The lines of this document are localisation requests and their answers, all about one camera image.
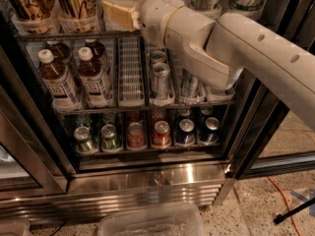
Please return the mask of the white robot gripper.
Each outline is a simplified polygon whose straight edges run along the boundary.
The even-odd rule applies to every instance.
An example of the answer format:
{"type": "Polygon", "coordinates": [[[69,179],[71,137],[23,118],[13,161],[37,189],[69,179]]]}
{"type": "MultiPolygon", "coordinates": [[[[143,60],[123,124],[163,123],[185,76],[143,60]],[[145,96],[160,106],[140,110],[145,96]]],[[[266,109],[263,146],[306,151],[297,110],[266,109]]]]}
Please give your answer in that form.
{"type": "Polygon", "coordinates": [[[164,48],[164,34],[172,15],[184,6],[182,0],[136,0],[144,3],[140,13],[136,7],[123,7],[108,1],[102,1],[104,14],[117,25],[128,31],[139,30],[145,41],[164,48]]]}

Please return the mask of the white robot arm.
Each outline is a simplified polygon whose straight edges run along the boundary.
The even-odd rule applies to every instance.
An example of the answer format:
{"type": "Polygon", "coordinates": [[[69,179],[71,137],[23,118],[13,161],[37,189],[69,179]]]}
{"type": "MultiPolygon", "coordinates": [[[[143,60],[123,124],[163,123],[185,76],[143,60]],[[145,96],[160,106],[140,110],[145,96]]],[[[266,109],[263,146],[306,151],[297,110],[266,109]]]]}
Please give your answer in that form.
{"type": "Polygon", "coordinates": [[[104,14],[159,48],[177,54],[186,70],[212,89],[228,90],[249,71],[315,130],[315,56],[236,13],[213,20],[182,0],[102,0],[104,14]]]}

